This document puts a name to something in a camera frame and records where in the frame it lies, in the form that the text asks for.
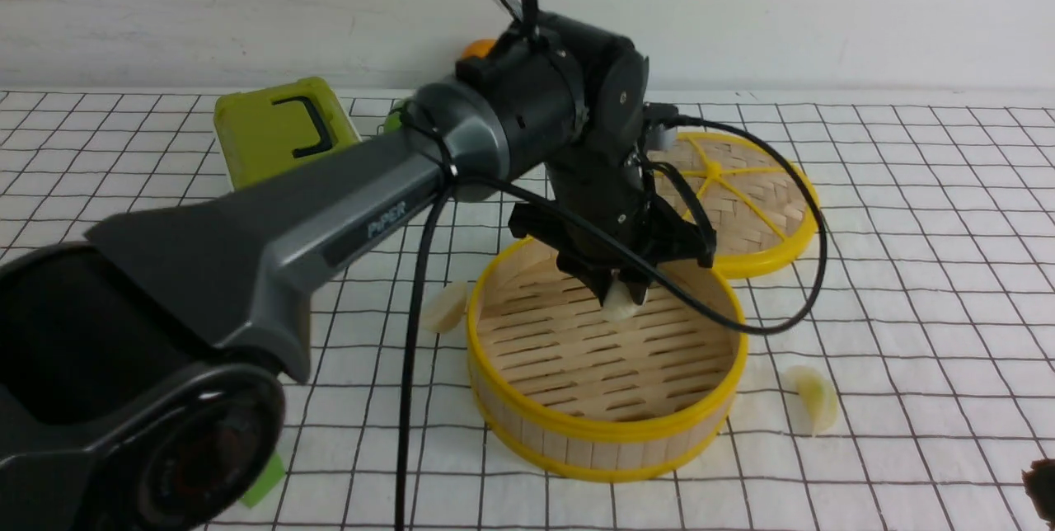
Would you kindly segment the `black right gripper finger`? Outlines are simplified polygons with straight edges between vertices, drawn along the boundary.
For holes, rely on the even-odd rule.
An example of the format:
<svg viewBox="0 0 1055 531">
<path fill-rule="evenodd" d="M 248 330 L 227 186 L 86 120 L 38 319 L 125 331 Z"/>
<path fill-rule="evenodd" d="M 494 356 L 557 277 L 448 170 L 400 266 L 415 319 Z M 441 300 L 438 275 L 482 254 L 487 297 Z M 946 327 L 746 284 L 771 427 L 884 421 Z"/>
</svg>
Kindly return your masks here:
<svg viewBox="0 0 1055 531">
<path fill-rule="evenodd" d="M 1055 521 L 1054 470 L 1054 459 L 1046 458 L 1033 461 L 1028 470 L 1022 471 L 1025 493 L 1048 530 L 1054 530 Z"/>
</svg>

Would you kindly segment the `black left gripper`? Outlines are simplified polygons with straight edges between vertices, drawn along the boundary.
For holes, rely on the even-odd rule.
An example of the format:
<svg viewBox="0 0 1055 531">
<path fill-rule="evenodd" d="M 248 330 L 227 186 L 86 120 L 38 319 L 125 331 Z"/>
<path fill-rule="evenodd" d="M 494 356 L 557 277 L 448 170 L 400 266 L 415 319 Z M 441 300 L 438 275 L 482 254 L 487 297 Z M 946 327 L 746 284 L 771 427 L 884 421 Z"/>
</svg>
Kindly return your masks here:
<svg viewBox="0 0 1055 531">
<path fill-rule="evenodd" d="M 615 160 L 586 148 L 565 148 L 544 162 L 559 208 L 583 219 L 651 265 L 694 260 L 715 264 L 716 231 L 689 182 L 669 162 L 649 160 L 632 147 Z M 636 306 L 647 301 L 652 276 L 606 247 L 584 227 L 519 203 L 509 219 L 513 238 L 534 238 L 570 261 L 572 273 L 605 305 L 614 270 Z"/>
</svg>

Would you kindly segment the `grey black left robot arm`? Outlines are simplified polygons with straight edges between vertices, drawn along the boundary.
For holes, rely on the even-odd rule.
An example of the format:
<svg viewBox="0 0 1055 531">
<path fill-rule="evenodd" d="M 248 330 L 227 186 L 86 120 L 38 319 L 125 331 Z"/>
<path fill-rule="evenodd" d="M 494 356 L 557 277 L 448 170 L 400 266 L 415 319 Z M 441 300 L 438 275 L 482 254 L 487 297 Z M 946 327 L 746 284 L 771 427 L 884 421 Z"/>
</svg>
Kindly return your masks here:
<svg viewBox="0 0 1055 531">
<path fill-rule="evenodd" d="M 516 205 L 516 238 L 603 298 L 642 264 L 709 267 L 707 216 L 645 176 L 648 106 L 625 36 L 543 12 L 418 89 L 395 132 L 206 203 L 118 213 L 2 268 L 4 530 L 190 530 L 279 443 L 279 373 L 312 369 L 310 298 L 450 195 L 546 167 L 564 215 Z"/>
</svg>

